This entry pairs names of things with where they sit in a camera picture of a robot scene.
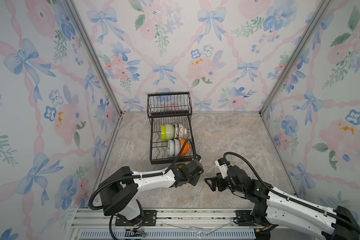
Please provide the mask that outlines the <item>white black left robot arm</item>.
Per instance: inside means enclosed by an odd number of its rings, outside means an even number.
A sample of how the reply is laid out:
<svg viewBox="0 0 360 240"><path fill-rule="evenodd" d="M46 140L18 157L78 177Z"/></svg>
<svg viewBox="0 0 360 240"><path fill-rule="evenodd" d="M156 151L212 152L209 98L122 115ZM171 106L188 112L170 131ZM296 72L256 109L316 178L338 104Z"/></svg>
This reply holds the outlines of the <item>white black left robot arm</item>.
<svg viewBox="0 0 360 240"><path fill-rule="evenodd" d="M122 167L103 181L92 194L92 198L100 196L102 204L92 206L91 209L102 210L106 217L119 214L127 221L134 222L144 215L140 202L133 201L137 193L177 188L185 184L196 186L203 172L199 160L151 172L136 172L129 167Z"/></svg>

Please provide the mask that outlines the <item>blue yellow patterned bowl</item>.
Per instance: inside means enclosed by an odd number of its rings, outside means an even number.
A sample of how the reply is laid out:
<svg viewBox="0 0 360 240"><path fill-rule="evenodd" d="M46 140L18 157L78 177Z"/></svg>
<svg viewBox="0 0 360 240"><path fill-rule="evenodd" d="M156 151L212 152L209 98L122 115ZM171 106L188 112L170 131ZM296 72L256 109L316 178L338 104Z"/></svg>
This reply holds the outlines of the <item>blue yellow patterned bowl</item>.
<svg viewBox="0 0 360 240"><path fill-rule="evenodd" d="M183 136L183 127L180 124L174 124L175 127L175 139L180 139Z"/></svg>

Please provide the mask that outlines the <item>teal striped bowl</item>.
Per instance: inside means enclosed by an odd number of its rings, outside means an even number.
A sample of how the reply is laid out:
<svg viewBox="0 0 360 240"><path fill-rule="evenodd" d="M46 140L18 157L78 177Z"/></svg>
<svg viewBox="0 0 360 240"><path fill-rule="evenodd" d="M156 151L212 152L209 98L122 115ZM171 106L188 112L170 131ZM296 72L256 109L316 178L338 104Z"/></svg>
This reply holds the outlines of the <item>teal striped bowl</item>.
<svg viewBox="0 0 360 240"><path fill-rule="evenodd" d="M167 155L169 158L173 157L175 155L175 141L174 140L168 140L167 141Z"/></svg>

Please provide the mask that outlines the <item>pink striped bowl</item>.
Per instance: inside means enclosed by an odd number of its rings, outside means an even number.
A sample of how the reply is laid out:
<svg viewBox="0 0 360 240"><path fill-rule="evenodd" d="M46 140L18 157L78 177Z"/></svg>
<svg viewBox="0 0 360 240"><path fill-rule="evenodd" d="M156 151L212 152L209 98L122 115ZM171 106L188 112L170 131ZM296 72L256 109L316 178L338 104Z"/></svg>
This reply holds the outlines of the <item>pink striped bowl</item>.
<svg viewBox="0 0 360 240"><path fill-rule="evenodd" d="M174 142L175 142L175 156L177 156L182 148L182 143L181 140L179 139L174 139Z"/></svg>

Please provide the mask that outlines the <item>lime green bowl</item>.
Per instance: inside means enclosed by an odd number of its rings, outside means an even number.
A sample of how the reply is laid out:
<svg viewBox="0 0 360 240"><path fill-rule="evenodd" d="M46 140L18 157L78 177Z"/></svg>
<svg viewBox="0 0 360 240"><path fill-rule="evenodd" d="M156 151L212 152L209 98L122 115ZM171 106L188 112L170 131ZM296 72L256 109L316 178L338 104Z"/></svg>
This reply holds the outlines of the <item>lime green bowl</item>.
<svg viewBox="0 0 360 240"><path fill-rule="evenodd" d="M166 132L165 125L161 125L161 139L162 139L162 142L167 140L167 132Z"/></svg>

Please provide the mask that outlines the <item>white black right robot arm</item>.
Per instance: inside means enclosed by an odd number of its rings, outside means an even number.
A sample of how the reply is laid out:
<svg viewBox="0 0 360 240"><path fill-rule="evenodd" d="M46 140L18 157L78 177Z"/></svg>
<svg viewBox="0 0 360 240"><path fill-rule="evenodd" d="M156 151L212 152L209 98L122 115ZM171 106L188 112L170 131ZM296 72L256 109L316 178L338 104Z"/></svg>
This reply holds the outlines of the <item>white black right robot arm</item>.
<svg viewBox="0 0 360 240"><path fill-rule="evenodd" d="M209 188L213 192L228 190L254 204L246 216L236 217L237 225L262 226L259 232L265 234L275 226L284 226L319 240L360 240L360 227L348 209L310 204L251 179L237 166L223 166L220 170L215 177L205 179Z"/></svg>

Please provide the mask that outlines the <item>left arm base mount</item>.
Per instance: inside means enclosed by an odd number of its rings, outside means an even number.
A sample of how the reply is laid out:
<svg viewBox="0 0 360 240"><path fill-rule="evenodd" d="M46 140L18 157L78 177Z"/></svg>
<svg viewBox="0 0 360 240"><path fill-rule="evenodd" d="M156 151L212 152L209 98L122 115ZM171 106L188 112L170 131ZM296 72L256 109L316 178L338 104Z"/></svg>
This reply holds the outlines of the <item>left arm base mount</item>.
<svg viewBox="0 0 360 240"><path fill-rule="evenodd" d="M136 218L128 220L122 215L117 215L115 226L117 227L154 227L157 221L156 210L143 210Z"/></svg>

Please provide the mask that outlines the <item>orange white bowl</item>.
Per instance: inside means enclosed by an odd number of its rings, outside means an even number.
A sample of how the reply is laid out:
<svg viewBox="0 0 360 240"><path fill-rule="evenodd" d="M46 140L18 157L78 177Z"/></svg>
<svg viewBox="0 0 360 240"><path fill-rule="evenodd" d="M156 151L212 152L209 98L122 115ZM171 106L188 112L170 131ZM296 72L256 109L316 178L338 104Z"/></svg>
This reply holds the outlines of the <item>orange white bowl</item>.
<svg viewBox="0 0 360 240"><path fill-rule="evenodd" d="M180 146L181 156L185 156L188 153L188 151L190 150L190 144L184 139L180 139L180 143L181 143L181 146Z"/></svg>

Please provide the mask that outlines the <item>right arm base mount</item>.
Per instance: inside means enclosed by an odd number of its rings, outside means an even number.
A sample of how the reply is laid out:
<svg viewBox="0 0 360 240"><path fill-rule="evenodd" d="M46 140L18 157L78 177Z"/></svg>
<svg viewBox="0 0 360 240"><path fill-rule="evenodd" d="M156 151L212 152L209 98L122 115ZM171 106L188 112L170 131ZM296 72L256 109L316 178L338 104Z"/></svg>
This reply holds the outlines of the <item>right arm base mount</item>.
<svg viewBox="0 0 360 240"><path fill-rule="evenodd" d="M277 226L266 219L267 214L264 211L256 210L236 210L234 223L238 226L254 227L254 226Z"/></svg>

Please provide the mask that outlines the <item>white maroon patterned bowl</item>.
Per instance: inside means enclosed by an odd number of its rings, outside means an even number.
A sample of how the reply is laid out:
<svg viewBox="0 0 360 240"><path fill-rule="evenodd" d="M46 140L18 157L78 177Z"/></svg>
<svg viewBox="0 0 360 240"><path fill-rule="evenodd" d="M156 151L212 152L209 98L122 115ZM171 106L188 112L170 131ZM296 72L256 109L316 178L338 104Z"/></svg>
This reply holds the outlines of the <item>white maroon patterned bowl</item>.
<svg viewBox="0 0 360 240"><path fill-rule="evenodd" d="M187 132L188 132L188 130L186 127L184 127L183 125L179 125L179 137L181 139L183 139L184 137L187 136Z"/></svg>

